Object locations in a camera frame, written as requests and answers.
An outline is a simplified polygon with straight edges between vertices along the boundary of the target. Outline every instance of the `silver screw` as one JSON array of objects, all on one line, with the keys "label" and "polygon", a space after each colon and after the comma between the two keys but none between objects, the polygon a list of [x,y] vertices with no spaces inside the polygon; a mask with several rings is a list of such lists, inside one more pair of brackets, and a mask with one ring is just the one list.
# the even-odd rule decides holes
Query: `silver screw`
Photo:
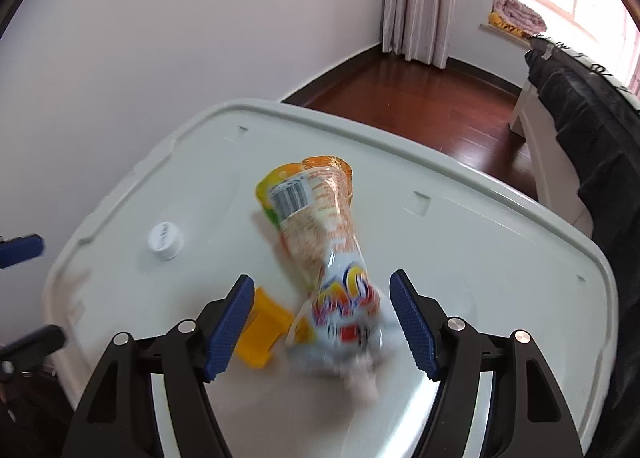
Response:
[{"label": "silver screw", "polygon": [[531,340],[531,336],[524,330],[518,330],[516,332],[516,340],[518,340],[522,344],[527,344]]},{"label": "silver screw", "polygon": [[14,364],[11,361],[2,361],[2,371],[7,375],[14,373]]},{"label": "silver screw", "polygon": [[178,324],[178,330],[182,333],[191,333],[196,329],[195,321],[191,319],[185,319],[180,324]]},{"label": "silver screw", "polygon": [[124,332],[116,333],[115,337],[113,338],[113,344],[117,346],[122,346],[127,342],[129,342],[128,333],[124,333]]},{"label": "silver screw", "polygon": [[456,332],[459,332],[460,330],[465,329],[466,325],[465,325],[465,322],[462,321],[462,319],[460,319],[459,317],[452,317],[447,321],[447,326],[450,329],[455,330]]}]

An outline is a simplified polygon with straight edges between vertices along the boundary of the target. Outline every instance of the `white bottle cap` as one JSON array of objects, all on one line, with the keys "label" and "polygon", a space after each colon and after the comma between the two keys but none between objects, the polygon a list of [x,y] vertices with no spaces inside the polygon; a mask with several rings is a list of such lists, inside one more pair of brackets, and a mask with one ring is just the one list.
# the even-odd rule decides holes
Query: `white bottle cap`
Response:
[{"label": "white bottle cap", "polygon": [[162,222],[149,233],[146,243],[149,250],[161,260],[175,258],[184,245],[184,236],[174,223]]}]

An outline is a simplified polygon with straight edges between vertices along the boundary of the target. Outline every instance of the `yellow object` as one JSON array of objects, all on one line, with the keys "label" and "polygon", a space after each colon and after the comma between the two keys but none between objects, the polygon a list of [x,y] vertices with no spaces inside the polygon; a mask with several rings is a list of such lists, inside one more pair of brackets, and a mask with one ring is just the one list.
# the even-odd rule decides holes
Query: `yellow object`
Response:
[{"label": "yellow object", "polygon": [[289,331],[293,319],[292,313],[258,287],[254,307],[236,344],[236,355],[250,368],[264,368],[271,358],[271,347]]},{"label": "yellow object", "polygon": [[502,18],[500,18],[500,16],[498,16],[498,13],[489,14],[489,23],[491,23],[491,25],[495,25],[496,27],[500,27],[503,31],[509,32],[510,34],[513,34],[514,36],[517,36],[519,38],[529,37],[529,34],[527,34],[527,32],[523,31],[521,28],[505,22]]}]

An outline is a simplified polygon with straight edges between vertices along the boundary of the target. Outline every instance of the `black fabric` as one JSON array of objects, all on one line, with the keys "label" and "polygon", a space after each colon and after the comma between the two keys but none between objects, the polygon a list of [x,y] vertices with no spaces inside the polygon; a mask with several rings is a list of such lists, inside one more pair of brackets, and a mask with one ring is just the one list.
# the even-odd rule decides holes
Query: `black fabric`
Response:
[{"label": "black fabric", "polygon": [[3,396],[0,457],[60,458],[74,410],[57,379],[41,368],[32,370],[4,385]]},{"label": "black fabric", "polygon": [[619,89],[549,43],[532,38],[529,80],[549,110],[580,179],[593,241],[618,287],[620,325],[609,393],[588,457],[640,456],[640,116]]}]

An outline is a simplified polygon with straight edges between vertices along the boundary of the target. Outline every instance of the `white wall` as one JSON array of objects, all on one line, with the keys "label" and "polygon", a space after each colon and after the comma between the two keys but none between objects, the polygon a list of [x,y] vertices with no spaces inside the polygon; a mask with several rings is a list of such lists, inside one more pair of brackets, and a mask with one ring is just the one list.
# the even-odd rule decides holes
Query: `white wall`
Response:
[{"label": "white wall", "polygon": [[456,0],[449,56],[522,86],[529,73],[526,49],[478,28],[487,23],[492,1]]},{"label": "white wall", "polygon": [[383,0],[25,0],[0,40],[0,342],[41,323],[46,272],[135,162],[227,98],[281,99],[379,41]]}]

